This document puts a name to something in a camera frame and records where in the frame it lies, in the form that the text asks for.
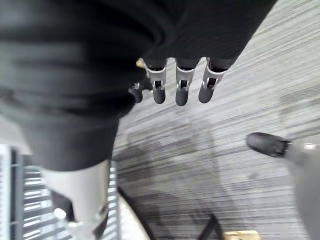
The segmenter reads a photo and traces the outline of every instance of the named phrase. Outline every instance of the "gray carpet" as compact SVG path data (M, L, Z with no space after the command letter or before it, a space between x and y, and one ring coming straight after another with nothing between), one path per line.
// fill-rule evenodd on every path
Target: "gray carpet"
M207 104L198 101L204 59L184 107L171 59L164 104L143 92L122 120L119 182L157 239L196 239L210 213L225 231L307 239L286 163L249 150L245 137L320 135L319 13L319 0L280 0Z

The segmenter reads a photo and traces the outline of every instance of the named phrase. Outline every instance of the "metal joint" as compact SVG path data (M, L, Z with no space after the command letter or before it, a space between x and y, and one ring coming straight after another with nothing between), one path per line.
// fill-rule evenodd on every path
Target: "metal joint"
M150 82L152 84L152 88L154 91L157 90L157 88L161 88L161 90L165 89L165 84L166 84L166 67L164 67L162 70L159 71L155 71L155 70L151 70L151 69L147 69L148 73L149 73L149 78L150 78ZM161 85L160 87L156 86L156 82L160 82Z
M195 69L183 70L176 66L175 78L176 78L176 88L178 91L181 90L181 81L186 81L186 86L183 86L186 91L189 91L192 79L194 77Z
M210 63L210 58L208 57L206 61L205 70L203 73L202 86L203 88L206 89L208 87L209 80L215 79L215 83L212 88L212 89L215 89L217 84L221 82L222 77L224 76L226 70L222 72L215 72L209 68L209 63Z

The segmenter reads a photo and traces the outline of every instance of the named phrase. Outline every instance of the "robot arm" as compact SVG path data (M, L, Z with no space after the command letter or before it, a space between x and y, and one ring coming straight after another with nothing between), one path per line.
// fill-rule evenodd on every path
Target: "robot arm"
M138 58L177 57L177 87L189 89L193 68L184 59L230 67L274 3L0 0L1 112L20 125L54 212L72 234L99 239L105 229L119 119L135 103L128 89L146 77ZM214 82L210 98L220 80L214 69L205 79L206 87Z

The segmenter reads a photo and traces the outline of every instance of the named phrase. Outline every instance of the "white grating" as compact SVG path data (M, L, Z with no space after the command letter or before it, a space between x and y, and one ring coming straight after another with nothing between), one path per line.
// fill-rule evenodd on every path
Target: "white grating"
M0 144L0 239L10 239L11 151Z
M103 234L105 240L119 240L117 218L117 179L115 163L111 163L108 189L109 220ZM44 185L39 170L34 166L24 168L24 223L23 240L72 240L63 225L53 215L50 193Z

